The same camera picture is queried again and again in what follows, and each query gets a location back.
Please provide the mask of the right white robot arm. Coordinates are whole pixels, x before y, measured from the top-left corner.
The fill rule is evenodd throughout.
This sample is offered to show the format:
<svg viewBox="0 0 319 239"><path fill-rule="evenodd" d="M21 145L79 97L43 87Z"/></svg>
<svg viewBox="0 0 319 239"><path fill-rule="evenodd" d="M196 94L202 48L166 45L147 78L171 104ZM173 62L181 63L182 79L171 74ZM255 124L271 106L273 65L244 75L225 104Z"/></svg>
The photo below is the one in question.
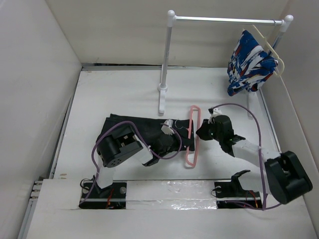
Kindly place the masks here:
<svg viewBox="0 0 319 239"><path fill-rule="evenodd" d="M204 119L196 134L202 140L217 141L225 153L262 169L266 194L272 195L281 204L285 205L313 189L295 153L279 153L251 143L234 133L232 122L226 115Z"/></svg>

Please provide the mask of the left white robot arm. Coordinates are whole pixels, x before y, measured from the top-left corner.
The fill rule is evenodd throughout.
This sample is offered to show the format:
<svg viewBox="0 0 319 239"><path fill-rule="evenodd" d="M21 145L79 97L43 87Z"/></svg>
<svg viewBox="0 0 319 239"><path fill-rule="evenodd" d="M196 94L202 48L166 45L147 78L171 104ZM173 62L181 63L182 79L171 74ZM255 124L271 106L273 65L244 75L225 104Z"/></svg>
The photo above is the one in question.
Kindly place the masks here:
<svg viewBox="0 0 319 239"><path fill-rule="evenodd" d="M94 192L99 197L111 193L114 168L135 157L144 166L153 165L158 160L169 160L182 149L180 134L168 123L162 123L160 134L147 143L131 121L122 121L100 134L92 150L92 161L97 173Z"/></svg>

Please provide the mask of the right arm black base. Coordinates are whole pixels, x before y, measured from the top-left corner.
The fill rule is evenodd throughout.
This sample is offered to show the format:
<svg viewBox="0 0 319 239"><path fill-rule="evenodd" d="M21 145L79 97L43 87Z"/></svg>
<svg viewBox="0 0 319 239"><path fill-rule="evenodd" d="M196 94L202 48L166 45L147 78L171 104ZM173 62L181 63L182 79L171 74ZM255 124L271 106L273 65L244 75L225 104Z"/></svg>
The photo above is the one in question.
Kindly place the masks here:
<svg viewBox="0 0 319 239"><path fill-rule="evenodd" d="M250 170L242 170L228 180L214 182L210 194L216 199L217 209L262 209L260 193L244 190L239 182L239 178L248 172Z"/></svg>

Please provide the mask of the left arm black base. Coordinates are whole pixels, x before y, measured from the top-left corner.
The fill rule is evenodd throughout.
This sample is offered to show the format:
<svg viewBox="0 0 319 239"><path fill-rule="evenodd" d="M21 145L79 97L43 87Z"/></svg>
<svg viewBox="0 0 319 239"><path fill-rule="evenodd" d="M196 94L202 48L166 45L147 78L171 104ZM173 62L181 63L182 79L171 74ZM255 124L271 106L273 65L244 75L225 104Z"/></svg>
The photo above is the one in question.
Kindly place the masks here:
<svg viewBox="0 0 319 239"><path fill-rule="evenodd" d="M79 208L96 210L119 210L126 208L127 183L124 181L114 182L105 189L100 189L95 185L89 197L82 203L81 201L88 195L92 184L92 180L84 180L84 182L82 182L82 194L80 197Z"/></svg>

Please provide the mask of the black trousers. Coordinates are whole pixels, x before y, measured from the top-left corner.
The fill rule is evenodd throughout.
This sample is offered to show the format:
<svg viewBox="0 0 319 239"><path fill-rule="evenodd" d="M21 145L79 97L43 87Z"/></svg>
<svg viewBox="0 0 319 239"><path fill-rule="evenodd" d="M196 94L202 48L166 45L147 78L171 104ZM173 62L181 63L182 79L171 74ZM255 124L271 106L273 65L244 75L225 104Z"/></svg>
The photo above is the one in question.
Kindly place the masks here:
<svg viewBox="0 0 319 239"><path fill-rule="evenodd" d="M104 125L102 127L102 131L98 138L104 134L107 130L109 130L114 125L122 122L122 121L131 121L133 122L141 136L147 143L147 145L151 144L151 141L162 134L161 131L161 123L164 123L166 119L150 119L150 118L139 118L139 117L130 117L130 116L120 116L115 114L110 114L109 117L106 118ZM194 143L192 143L192 139L188 139L188 126L189 120L178 120L173 119L172 128L174 128L182 139L182 148L181 151L186 151L186 148L189 146L190 150L194 150Z"/></svg>

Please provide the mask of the pink plastic hanger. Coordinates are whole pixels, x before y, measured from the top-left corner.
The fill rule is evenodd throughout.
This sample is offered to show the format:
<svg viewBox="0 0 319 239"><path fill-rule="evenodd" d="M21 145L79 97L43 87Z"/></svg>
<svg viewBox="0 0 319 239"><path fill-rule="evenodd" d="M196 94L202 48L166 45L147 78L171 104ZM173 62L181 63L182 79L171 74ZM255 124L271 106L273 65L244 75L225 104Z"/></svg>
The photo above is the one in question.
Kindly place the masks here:
<svg viewBox="0 0 319 239"><path fill-rule="evenodd" d="M196 127L194 127L193 122L193 115L194 113L197 113L197 119L195 121ZM194 143L194 150L190 150L190 147L188 146L186 148L186 155L185 155L185 164L187 169L194 169L197 164L197 158L199 153L199 138L196 135L196 130L200 128L201 123L201 108L192 105L189 110L189 126L188 126L188 139L192 139L192 143Z"/></svg>

